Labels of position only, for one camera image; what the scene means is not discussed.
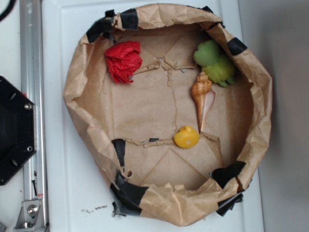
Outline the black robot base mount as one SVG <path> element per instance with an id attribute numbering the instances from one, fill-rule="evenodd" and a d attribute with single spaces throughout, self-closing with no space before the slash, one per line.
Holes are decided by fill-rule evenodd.
<path id="1" fill-rule="evenodd" d="M 35 153 L 34 104 L 0 77 L 0 184 L 6 185 Z"/>

